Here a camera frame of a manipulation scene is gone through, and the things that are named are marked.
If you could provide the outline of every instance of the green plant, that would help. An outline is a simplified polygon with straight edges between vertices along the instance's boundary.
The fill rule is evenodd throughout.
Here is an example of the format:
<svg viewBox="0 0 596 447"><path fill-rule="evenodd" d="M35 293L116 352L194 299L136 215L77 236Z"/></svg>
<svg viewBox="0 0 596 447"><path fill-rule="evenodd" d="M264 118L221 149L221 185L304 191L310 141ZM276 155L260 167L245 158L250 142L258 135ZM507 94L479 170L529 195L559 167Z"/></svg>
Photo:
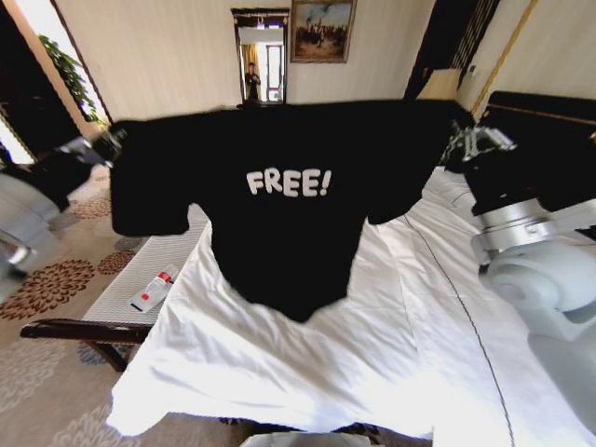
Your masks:
<svg viewBox="0 0 596 447"><path fill-rule="evenodd" d="M95 103L87 95L87 89L85 88L85 81L81 75L76 71L76 67L80 67L81 64L71 58L68 54L64 53L58 48L58 44L53 40L50 40L45 35L40 34L39 40L44 44L47 54L54 66L58 70L64 84L71 92L71 95L76 102L79 110L83 114L86 121L95 121L103 124L103 121L97 116L97 109Z"/></svg>

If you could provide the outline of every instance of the mattress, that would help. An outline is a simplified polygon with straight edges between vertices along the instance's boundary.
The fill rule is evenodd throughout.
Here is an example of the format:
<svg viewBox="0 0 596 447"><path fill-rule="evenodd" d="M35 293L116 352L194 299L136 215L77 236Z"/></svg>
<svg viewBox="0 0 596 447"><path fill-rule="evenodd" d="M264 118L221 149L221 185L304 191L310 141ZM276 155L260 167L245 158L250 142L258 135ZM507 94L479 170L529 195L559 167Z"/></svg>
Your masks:
<svg viewBox="0 0 596 447"><path fill-rule="evenodd" d="M314 432L362 422L436 446L595 445L514 309L479 283L473 222L432 188L423 197L364 225L347 298L306 324L238 296L207 225L107 423L136 435L189 413Z"/></svg>
<svg viewBox="0 0 596 447"><path fill-rule="evenodd" d="M362 422L429 435L426 373L378 227L363 228L348 297L306 324L238 296L210 235L208 224L115 385L109 425L137 435L167 413L189 413L313 432Z"/></svg>

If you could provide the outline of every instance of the framed painting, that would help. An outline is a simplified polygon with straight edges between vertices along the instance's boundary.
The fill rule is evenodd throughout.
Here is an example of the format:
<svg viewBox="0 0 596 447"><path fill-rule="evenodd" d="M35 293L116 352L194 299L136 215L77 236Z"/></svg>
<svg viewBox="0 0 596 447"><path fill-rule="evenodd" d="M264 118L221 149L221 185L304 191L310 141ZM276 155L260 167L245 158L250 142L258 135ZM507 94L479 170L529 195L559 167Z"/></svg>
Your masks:
<svg viewBox="0 0 596 447"><path fill-rule="evenodd" d="M293 0L292 62L346 62L356 0Z"/></svg>

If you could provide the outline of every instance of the beige wall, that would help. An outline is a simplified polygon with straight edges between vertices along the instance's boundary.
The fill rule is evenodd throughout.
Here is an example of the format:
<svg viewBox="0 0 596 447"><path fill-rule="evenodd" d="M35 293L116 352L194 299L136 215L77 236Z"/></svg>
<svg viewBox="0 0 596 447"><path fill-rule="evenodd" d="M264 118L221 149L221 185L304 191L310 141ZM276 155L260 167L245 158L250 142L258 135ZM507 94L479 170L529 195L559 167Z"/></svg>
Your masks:
<svg viewBox="0 0 596 447"><path fill-rule="evenodd" d="M25 40L27 41L27 45L29 49L33 52L37 62L41 65L42 70L46 74L49 82L51 83L56 93L58 93L59 98L61 99L66 111L73 119L76 127L81 132L81 134L85 137L90 137L96 134L99 130L98 126L94 123L88 123L85 121L83 114L78 110L76 106L76 102L71 96L68 88L62 81L58 70L54 67L54 63L49 58L46 53L46 49L44 48L41 41L37 38L37 35L34 33L34 30L29 26L29 23L25 19L25 17L20 12L19 7L15 0L2 0L5 6L7 7L8 13L12 16L12 19L17 24L20 33L23 35Z"/></svg>
<svg viewBox="0 0 596 447"><path fill-rule="evenodd" d="M479 72L467 74L460 88L465 107L478 98L528 3L501 1L472 62ZM538 0L490 91L596 99L595 20L594 0Z"/></svg>
<svg viewBox="0 0 596 447"><path fill-rule="evenodd" d="M57 0L114 119L240 102L230 7L290 0ZM434 0L358 0L346 64L289 66L288 101L400 98Z"/></svg>

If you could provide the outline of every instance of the carpet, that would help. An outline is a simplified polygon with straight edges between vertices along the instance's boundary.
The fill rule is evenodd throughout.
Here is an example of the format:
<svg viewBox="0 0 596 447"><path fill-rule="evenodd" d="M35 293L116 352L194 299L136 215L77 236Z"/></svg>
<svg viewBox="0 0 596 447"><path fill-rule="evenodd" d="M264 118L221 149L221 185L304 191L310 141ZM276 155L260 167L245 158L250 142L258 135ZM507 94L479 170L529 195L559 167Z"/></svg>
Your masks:
<svg viewBox="0 0 596 447"><path fill-rule="evenodd" d="M121 437L104 424L118 372L83 343L19 338L35 319L81 318L146 240L112 230L107 169L96 167L70 199L50 226L60 249L0 305L0 446L238 447L251 421L170 414L141 436ZM342 431L373 445L431 445L363 424Z"/></svg>

